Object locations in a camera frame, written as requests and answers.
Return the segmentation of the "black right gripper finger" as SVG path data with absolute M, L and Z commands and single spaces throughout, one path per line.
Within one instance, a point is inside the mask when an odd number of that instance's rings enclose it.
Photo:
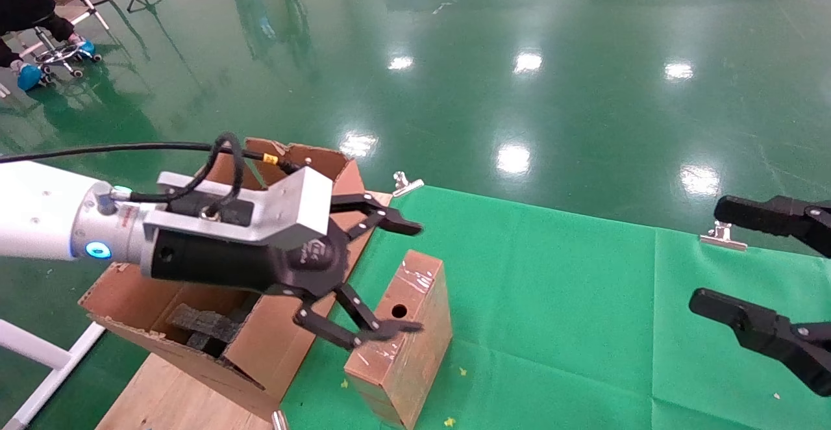
M 743 348 L 774 359 L 820 397 L 830 395 L 830 323 L 793 323 L 777 311 L 695 289 L 689 310 L 732 329 Z
M 805 246 L 830 256 L 830 202 L 807 202 L 775 196 L 764 202 L 736 196 L 722 196 L 714 217 L 750 231 L 793 237 Z

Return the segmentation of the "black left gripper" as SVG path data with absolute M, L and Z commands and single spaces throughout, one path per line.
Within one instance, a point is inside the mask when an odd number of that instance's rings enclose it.
M 400 333 L 418 333 L 419 322 L 380 320 L 359 294 L 344 283 L 348 244 L 380 227 L 407 236 L 421 234 L 423 226 L 407 220 L 369 193 L 336 194 L 330 214 L 360 212 L 365 218 L 349 229 L 329 219 L 323 237 L 296 247 L 274 243 L 247 244 L 205 235 L 157 229 L 143 246 L 143 275 L 157 280 L 241 289 L 263 295 L 296 297 L 301 306 L 294 323 L 316 337 L 351 351 L 365 342 L 388 342 Z M 357 332 L 314 312 L 312 306 L 330 293 L 348 313 Z

